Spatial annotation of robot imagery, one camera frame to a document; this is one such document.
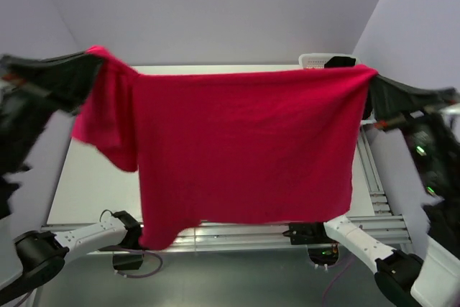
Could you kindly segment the red t shirt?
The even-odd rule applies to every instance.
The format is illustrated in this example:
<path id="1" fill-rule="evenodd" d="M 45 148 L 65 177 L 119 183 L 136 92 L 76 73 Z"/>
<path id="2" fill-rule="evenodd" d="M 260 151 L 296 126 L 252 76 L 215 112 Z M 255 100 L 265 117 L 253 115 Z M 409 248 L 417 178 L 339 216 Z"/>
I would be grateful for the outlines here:
<path id="1" fill-rule="evenodd" d="M 73 128 L 139 175 L 142 246 L 167 249 L 204 221 L 324 222 L 351 205 L 369 84 L 365 65 L 146 75 L 104 59 Z"/>

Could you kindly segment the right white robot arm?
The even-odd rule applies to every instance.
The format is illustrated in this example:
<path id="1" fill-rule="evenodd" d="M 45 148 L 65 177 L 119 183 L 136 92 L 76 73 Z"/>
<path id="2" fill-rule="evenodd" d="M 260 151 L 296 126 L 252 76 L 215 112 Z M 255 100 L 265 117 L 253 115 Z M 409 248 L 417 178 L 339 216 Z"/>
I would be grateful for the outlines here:
<path id="1" fill-rule="evenodd" d="M 369 97 L 383 132 L 400 131 L 424 192 L 406 207 L 411 231 L 424 240 L 423 257 L 378 242 L 345 216 L 311 224 L 319 242 L 344 245 L 373 273 L 395 306 L 459 305 L 459 92 L 423 89 L 383 76 L 372 79 Z"/>

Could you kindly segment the white plastic basket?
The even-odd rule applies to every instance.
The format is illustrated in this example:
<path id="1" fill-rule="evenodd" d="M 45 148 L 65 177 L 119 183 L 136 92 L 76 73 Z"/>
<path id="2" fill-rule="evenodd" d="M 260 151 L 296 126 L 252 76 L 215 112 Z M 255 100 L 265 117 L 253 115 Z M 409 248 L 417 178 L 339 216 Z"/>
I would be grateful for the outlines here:
<path id="1" fill-rule="evenodd" d="M 298 62 L 301 68 L 315 68 L 323 69 L 324 63 L 326 63 L 333 56 L 349 56 L 356 59 L 356 65 L 360 65 L 362 62 L 359 58 L 353 55 L 347 55 L 342 53 L 306 53 L 302 54 L 298 58 Z"/>

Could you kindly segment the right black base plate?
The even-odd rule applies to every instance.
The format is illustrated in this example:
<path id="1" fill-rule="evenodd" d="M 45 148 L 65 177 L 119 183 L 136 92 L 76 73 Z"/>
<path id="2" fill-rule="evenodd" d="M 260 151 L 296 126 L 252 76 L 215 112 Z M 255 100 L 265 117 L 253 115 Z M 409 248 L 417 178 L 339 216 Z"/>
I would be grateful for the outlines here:
<path id="1" fill-rule="evenodd" d="M 327 236 L 323 223 L 289 223 L 288 230 L 282 235 L 290 239 L 291 245 L 332 244 L 334 242 Z"/>

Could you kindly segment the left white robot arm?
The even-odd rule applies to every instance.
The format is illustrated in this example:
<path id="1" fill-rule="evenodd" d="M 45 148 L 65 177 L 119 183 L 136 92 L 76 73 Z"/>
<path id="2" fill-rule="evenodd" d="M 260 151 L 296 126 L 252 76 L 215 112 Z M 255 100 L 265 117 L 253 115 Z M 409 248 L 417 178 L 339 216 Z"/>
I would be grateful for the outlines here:
<path id="1" fill-rule="evenodd" d="M 1 56 L 1 304 L 27 298 L 66 264 L 106 247 L 139 246 L 141 225 L 119 211 L 69 232 L 10 232 L 9 199 L 20 187 L 7 175 L 27 172 L 25 160 L 51 116 L 75 116 L 93 89 L 105 60 L 79 52 L 46 60 Z"/>

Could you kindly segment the black t shirt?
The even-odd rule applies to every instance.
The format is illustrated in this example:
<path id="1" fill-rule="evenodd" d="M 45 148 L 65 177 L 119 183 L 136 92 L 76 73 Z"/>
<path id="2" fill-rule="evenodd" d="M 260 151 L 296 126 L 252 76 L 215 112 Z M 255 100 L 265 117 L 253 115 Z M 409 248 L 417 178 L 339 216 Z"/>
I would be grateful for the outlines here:
<path id="1" fill-rule="evenodd" d="M 356 65 L 356 59 L 349 56 L 333 56 L 326 63 L 324 68 L 347 68 Z"/>

